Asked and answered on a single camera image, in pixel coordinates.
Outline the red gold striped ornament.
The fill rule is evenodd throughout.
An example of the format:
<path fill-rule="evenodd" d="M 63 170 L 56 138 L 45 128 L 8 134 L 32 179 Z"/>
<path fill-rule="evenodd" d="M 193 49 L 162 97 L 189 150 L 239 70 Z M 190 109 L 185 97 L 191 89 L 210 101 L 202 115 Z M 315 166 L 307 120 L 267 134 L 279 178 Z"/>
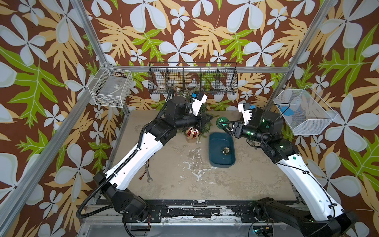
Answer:
<path fill-rule="evenodd" d="M 190 127 L 185 131 L 185 135 L 187 139 L 193 140 L 197 139 L 200 135 L 200 131 L 195 127 Z"/>

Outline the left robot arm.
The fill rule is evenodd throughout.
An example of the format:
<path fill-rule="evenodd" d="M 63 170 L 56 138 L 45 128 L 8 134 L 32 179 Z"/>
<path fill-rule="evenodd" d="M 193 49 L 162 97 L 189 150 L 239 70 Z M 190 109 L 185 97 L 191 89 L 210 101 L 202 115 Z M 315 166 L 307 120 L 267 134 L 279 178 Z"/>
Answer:
<path fill-rule="evenodd" d="M 203 92 L 192 93 L 190 101 L 175 96 L 174 93 L 173 89 L 169 90 L 163 108 L 152 121 L 143 126 L 137 144 L 131 151 L 106 173 L 95 175 L 97 188 L 80 205 L 77 218 L 85 219 L 111 208 L 140 220 L 147 217 L 149 204 L 128 189 L 131 180 L 157 151 L 176 136 L 178 130 L 191 127 L 200 130 L 213 118 L 200 110 L 207 100 L 207 95 Z M 98 192 L 110 204 L 83 214 L 84 207 Z"/>

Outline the green glitter ball ornament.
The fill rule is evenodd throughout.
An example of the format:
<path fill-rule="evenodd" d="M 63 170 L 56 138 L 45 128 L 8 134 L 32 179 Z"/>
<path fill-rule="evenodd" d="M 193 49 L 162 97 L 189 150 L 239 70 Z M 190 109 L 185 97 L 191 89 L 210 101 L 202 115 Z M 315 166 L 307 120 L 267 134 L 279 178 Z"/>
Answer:
<path fill-rule="evenodd" d="M 219 129 L 226 129 L 229 127 L 229 119 L 226 117 L 218 117 L 216 120 L 216 126 Z"/>

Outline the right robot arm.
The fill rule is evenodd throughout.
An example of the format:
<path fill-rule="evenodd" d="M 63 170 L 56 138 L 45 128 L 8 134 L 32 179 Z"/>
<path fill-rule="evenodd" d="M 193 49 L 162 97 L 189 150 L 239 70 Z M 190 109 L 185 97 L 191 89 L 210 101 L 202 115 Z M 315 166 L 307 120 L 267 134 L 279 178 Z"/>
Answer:
<path fill-rule="evenodd" d="M 240 104 L 242 121 L 217 119 L 218 128 L 235 138 L 259 143 L 263 153 L 277 165 L 296 188 L 308 210 L 286 206 L 273 198 L 263 198 L 255 206 L 256 217 L 283 222 L 305 237 L 340 237 L 358 222 L 353 211 L 345 210 L 323 188 L 306 166 L 299 150 L 281 135 L 282 114 L 262 111 L 250 103 Z"/>

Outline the small green christmas tree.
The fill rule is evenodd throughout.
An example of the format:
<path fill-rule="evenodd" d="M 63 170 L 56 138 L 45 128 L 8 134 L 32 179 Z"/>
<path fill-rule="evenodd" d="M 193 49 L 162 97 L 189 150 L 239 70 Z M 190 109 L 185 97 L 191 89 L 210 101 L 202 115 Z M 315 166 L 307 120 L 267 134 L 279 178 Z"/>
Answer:
<path fill-rule="evenodd" d="M 184 116 L 179 119 L 178 131 L 185 135 L 189 143 L 195 143 L 201 136 L 206 137 L 204 133 L 210 130 L 214 116 L 205 111 L 206 97 L 199 91 L 186 97 L 188 102 L 185 104 Z"/>

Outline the gold ball ornament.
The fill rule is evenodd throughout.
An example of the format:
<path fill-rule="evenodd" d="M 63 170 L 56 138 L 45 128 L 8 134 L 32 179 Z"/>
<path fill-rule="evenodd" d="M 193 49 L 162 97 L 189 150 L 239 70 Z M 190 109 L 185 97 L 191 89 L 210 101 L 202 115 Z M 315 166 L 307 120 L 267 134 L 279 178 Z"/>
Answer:
<path fill-rule="evenodd" d="M 225 148 L 223 148 L 223 154 L 224 154 L 225 156 L 230 155 L 230 153 L 231 153 L 231 150 L 230 150 L 229 147 L 225 147 Z"/>

